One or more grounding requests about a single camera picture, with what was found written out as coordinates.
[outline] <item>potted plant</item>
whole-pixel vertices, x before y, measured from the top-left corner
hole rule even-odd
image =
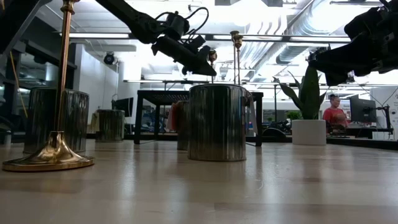
[[[293,144],[325,145],[326,122],[318,119],[318,113],[326,92],[320,95],[317,70],[307,67],[301,83],[294,78],[298,87],[298,96],[291,87],[281,83],[277,78],[275,80],[279,83],[282,91],[293,100],[302,114],[303,119],[292,121]]]
[[[296,119],[302,119],[301,113],[299,111],[289,111],[286,115],[290,121],[294,121]]]

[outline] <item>wall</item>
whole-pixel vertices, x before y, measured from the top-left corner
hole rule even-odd
[[[394,130],[398,130],[398,91],[397,87],[383,87],[371,89],[372,100],[376,99],[380,103],[384,103],[384,106],[390,106],[390,120]],[[386,117],[382,111],[376,112],[377,120],[383,128],[387,127]],[[387,133],[374,133],[374,139],[388,139]],[[390,139],[398,139],[398,131],[394,131],[394,136],[390,136]]]
[[[112,96],[117,93],[118,74],[87,53],[83,44],[76,45],[76,61],[73,89],[90,96],[88,123],[98,109],[111,109]]]
[[[140,80],[141,65],[136,59],[136,55],[132,52],[124,60],[127,62],[119,62],[119,84],[118,99],[126,99],[133,97],[132,116],[126,117],[126,124],[136,123],[137,113],[137,90],[140,89],[140,83],[127,83],[124,80]]]

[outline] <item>black robotic arm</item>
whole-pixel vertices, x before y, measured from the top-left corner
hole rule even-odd
[[[217,73],[207,62],[210,51],[208,46],[198,48],[206,41],[198,35],[184,44],[178,42],[189,30],[189,22],[178,15],[178,12],[167,12],[165,22],[157,21],[151,16],[133,9],[124,0],[96,0],[100,5],[124,22],[131,35],[143,44],[153,44],[152,51],[166,54],[184,66],[183,71],[199,75],[215,76]]]
[[[325,73],[329,86],[346,82],[351,71],[361,77],[398,68],[398,0],[380,2],[383,6],[371,8],[345,26],[351,43],[308,58],[310,66]]]

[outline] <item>man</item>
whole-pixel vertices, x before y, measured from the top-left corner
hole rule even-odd
[[[323,113],[323,119],[333,125],[342,125],[347,127],[347,117],[344,111],[339,108],[340,99],[338,96],[332,94],[330,95],[330,107]]]

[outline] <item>brass pole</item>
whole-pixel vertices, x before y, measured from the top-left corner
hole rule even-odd
[[[231,31],[231,40],[234,45],[234,84],[236,85],[236,46],[235,46],[235,36],[239,34],[239,31]]]
[[[210,61],[210,66],[214,68],[214,61],[217,60],[217,52],[215,49],[209,51],[208,60]],[[211,84],[214,83],[214,77],[211,77]]]
[[[237,55],[238,55],[238,85],[241,85],[241,62],[240,62],[240,53],[241,53],[241,47],[242,47],[242,40],[243,36],[242,35],[235,35],[233,37],[234,39],[234,46],[236,47]]]
[[[241,85],[241,62],[240,62],[240,59],[239,59],[239,57],[240,57],[240,54],[241,53],[241,50],[237,50],[237,55],[238,55],[238,58],[237,58],[237,60],[238,60],[238,85]]]
[[[94,158],[79,156],[74,153],[65,141],[62,127],[63,94],[67,74],[70,21],[73,4],[79,0],[63,0],[62,49],[58,68],[58,86],[55,102],[54,131],[49,134],[46,145],[28,157],[13,159],[2,163],[2,169],[13,172],[41,172],[65,169],[76,169],[94,164]]]
[[[235,53],[235,45],[234,45],[234,85],[236,85],[236,53]]]
[[[72,19],[73,5],[79,0],[63,1],[61,11],[63,12],[62,26],[62,48],[60,56],[60,65],[58,67],[58,85],[57,97],[55,102],[54,130],[62,131],[62,112],[63,112],[63,92],[65,91],[65,80],[67,77],[68,53],[69,53],[69,33],[70,22]]]

